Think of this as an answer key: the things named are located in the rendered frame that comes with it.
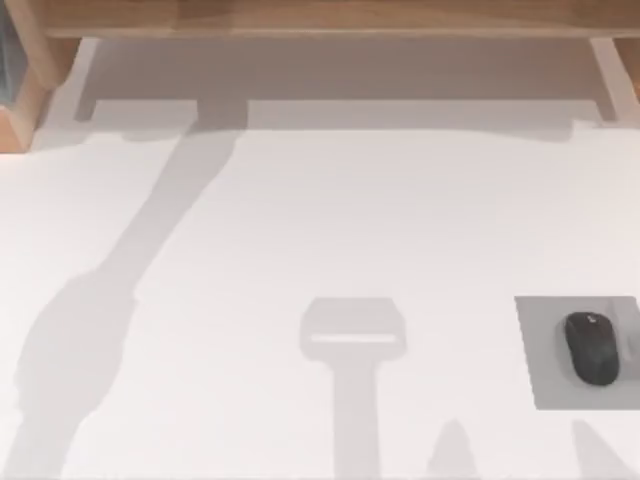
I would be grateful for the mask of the wooden desk shelf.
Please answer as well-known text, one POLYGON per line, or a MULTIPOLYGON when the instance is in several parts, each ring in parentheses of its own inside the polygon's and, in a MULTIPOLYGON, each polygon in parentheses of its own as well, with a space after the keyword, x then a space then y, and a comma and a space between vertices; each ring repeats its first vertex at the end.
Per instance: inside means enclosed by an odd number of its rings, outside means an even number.
POLYGON ((0 152, 29 149, 82 42, 101 100, 220 129, 640 133, 640 0, 0 0, 0 152))

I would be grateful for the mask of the grey mouse pad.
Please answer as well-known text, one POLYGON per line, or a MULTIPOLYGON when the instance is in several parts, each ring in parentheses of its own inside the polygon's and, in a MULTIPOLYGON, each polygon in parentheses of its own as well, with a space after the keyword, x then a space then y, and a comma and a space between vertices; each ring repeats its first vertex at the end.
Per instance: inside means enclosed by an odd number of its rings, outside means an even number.
POLYGON ((633 296, 520 296, 516 299, 535 406, 540 410, 640 410, 640 302, 633 296), (575 374, 564 320, 589 311, 613 323, 620 374, 609 386, 585 384, 575 374))

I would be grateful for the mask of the black computer mouse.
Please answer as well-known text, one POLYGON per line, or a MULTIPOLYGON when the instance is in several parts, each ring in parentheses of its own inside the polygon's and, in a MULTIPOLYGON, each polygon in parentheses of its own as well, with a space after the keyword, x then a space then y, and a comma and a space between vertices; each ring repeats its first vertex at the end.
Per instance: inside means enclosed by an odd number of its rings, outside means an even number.
POLYGON ((612 385, 621 369, 612 321, 601 313, 578 311, 565 318, 563 330, 577 377, 590 386, 612 385))

